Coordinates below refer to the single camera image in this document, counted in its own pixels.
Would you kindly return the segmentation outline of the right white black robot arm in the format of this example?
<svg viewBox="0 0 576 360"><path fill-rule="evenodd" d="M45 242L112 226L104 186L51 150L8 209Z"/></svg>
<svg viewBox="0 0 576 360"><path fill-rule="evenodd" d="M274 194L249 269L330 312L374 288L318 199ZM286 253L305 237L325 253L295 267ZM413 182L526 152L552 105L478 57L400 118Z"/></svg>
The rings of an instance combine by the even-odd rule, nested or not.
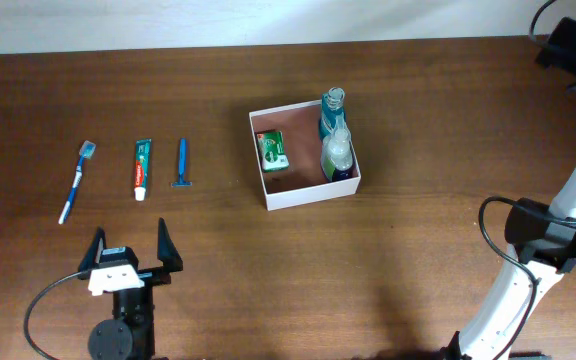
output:
<svg viewBox="0 0 576 360"><path fill-rule="evenodd" d="M576 75L576 21L563 18L539 45L540 65ZM484 225L485 209L493 202L511 206L506 251L493 243ZM437 359L552 359L540 352L513 354L511 348L537 304L576 265L576 167L550 205L491 196L480 206L478 225L504 264L477 315L455 332Z"/></svg>

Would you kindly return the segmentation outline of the blue white toothbrush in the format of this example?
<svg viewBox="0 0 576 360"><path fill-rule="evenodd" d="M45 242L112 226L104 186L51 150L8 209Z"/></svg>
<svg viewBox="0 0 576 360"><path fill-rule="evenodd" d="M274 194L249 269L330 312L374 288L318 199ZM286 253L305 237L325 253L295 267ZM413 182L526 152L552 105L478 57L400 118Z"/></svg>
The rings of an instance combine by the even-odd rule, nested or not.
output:
<svg viewBox="0 0 576 360"><path fill-rule="evenodd" d="M93 156L95 149L96 149L96 145L93 142L91 142L89 140L85 140L83 142L80 150L79 150L79 159L78 159L77 166L75 169L75 176L73 179L73 183L72 183L68 198L64 204L64 207L63 207L63 209L60 213L59 219L58 219L59 225L63 225L69 216L69 213L70 213L72 206L74 204L77 189L78 189L80 181L83 177L83 164L84 164L86 159L90 159Z"/></svg>

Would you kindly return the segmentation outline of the clear blue spray bottle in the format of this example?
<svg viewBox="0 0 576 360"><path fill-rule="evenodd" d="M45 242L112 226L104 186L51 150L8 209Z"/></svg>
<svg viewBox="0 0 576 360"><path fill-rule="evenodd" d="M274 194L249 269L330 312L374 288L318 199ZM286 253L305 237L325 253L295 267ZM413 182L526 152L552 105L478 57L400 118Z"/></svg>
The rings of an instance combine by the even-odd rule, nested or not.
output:
<svg viewBox="0 0 576 360"><path fill-rule="evenodd" d="M352 177L354 158L350 139L351 134L346 128L335 129L323 139L320 163L328 182Z"/></svg>

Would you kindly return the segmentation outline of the blue disposable razor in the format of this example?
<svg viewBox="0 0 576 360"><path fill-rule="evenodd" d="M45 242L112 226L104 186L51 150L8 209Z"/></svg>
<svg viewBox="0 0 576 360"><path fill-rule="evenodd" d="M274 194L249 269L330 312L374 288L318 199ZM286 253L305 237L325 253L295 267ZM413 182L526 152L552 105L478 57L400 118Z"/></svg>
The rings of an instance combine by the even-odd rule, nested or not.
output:
<svg viewBox="0 0 576 360"><path fill-rule="evenodd" d="M173 188L188 187L192 185L191 181L185 179L186 167L187 167L187 141L185 138L181 138L179 141L177 180L171 184Z"/></svg>

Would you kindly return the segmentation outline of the white cardboard box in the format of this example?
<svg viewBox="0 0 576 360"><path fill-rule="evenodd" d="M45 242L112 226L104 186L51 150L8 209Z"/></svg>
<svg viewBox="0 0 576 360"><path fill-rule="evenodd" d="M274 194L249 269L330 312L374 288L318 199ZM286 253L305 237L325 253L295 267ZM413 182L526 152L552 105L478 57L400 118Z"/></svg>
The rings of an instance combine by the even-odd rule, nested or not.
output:
<svg viewBox="0 0 576 360"><path fill-rule="evenodd" d="M265 172L256 157L258 173L269 211L350 196L362 179L359 161L354 161L352 176L329 182L320 165L322 144L319 139L319 100L252 111L250 132L256 140L261 132L279 131L286 146L289 166L285 170Z"/></svg>

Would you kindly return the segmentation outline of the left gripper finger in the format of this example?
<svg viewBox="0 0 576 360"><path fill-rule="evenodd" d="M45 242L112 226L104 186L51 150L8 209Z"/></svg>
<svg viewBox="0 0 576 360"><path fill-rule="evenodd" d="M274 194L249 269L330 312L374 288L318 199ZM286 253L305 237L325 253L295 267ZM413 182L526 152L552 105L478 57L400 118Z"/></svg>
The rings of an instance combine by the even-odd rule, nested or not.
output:
<svg viewBox="0 0 576 360"><path fill-rule="evenodd" d="M105 232L101 227L98 227L88 250L79 264L78 271L85 272L95 268L99 264L99 258L105 248Z"/></svg>
<svg viewBox="0 0 576 360"><path fill-rule="evenodd" d="M157 259L162 262L163 268L168 272L183 270L183 260L171 240L163 218L158 220Z"/></svg>

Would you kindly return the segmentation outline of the teal mouthwash bottle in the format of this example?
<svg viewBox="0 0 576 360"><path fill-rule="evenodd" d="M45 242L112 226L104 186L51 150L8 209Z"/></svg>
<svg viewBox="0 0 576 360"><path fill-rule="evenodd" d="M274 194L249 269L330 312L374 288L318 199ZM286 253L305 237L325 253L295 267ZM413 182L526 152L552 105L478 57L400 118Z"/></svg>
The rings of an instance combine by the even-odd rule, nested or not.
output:
<svg viewBox="0 0 576 360"><path fill-rule="evenodd" d="M330 135L338 116L345 116L345 91L340 87L333 87L322 95L321 115L319 119L319 138L323 140Z"/></svg>

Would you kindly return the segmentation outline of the green soap packet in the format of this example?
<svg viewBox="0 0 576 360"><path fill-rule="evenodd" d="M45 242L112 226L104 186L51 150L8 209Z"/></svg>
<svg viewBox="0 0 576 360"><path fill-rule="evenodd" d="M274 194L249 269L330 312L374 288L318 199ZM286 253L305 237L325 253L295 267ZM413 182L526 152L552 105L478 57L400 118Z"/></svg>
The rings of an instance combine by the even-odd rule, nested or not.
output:
<svg viewBox="0 0 576 360"><path fill-rule="evenodd" d="M256 134L256 141L260 165L264 173L281 171L289 167L281 131L259 132Z"/></svg>

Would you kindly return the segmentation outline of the green red toothpaste tube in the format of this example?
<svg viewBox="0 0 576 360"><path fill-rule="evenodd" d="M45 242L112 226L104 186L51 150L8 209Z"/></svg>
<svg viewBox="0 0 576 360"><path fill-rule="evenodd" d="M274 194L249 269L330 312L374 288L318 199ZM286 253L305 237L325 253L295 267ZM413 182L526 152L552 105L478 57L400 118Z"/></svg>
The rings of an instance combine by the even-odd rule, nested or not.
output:
<svg viewBox="0 0 576 360"><path fill-rule="evenodd" d="M136 142L134 197L144 201L147 193L148 168L152 140L141 139Z"/></svg>

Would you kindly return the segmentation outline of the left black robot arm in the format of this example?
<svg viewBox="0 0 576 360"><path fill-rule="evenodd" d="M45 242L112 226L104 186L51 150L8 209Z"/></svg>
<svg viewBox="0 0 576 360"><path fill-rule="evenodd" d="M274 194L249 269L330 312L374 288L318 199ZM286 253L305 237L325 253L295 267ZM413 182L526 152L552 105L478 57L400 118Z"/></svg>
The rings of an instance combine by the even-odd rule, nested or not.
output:
<svg viewBox="0 0 576 360"><path fill-rule="evenodd" d="M171 274L183 270L166 222L158 220L158 267L139 267L132 248L109 248L99 228L78 267L93 296L113 296L112 317L99 322L88 339L93 359L151 359L155 355L153 289L169 285Z"/></svg>

